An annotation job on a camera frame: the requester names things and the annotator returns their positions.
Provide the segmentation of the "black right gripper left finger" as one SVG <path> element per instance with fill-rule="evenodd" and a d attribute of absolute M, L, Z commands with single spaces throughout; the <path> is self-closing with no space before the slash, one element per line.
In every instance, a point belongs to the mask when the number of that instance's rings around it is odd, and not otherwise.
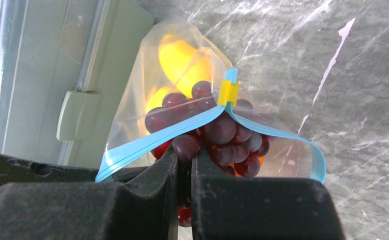
<path fill-rule="evenodd" d="M 177 157 L 95 183 L 91 169 L 0 155 L 0 240 L 175 240 Z"/>

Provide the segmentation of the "yellow mango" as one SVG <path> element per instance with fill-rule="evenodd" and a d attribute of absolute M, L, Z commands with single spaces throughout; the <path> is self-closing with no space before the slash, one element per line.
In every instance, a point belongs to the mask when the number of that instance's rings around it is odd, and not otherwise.
<path fill-rule="evenodd" d="M 158 47 L 162 71 L 186 97 L 192 97 L 193 86 L 212 81 L 212 63 L 208 47 L 195 48 L 173 34 L 166 34 Z"/>

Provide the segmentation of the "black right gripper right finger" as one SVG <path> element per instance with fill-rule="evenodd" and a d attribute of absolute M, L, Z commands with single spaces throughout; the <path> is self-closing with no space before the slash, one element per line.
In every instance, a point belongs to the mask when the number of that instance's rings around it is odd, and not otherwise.
<path fill-rule="evenodd" d="M 195 240 L 343 240 L 332 197 L 308 178 L 225 174 L 202 148 L 191 170 Z"/>

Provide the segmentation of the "clear zip top bag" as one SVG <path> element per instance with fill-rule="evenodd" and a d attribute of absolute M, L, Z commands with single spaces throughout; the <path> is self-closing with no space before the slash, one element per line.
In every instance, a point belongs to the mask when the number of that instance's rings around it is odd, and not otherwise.
<path fill-rule="evenodd" d="M 311 178 L 324 182 L 326 161 L 241 90 L 238 70 L 187 21 L 168 20 L 142 39 L 113 119 L 96 182 L 172 147 L 187 172 L 204 145 L 210 159 L 237 177 Z"/>

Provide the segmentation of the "dark red grape bunch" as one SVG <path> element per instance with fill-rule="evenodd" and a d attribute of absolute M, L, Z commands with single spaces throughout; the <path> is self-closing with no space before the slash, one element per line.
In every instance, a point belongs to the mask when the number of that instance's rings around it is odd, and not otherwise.
<path fill-rule="evenodd" d="M 144 124 L 149 133 L 187 120 L 216 106 L 212 85 L 199 81 L 192 88 L 192 97 L 183 93 L 169 93 L 161 107 L 150 110 Z M 190 130 L 154 148 L 151 153 L 159 160 L 168 148 L 172 148 L 178 160 L 178 224 L 188 228 L 192 225 L 191 173 L 192 162 L 201 147 L 205 147 L 213 163 L 225 174 L 239 176 L 234 164 L 247 157 L 256 156 L 261 165 L 270 149 L 269 137 L 252 131 L 236 122 L 223 111 L 216 119 L 204 126 Z"/>

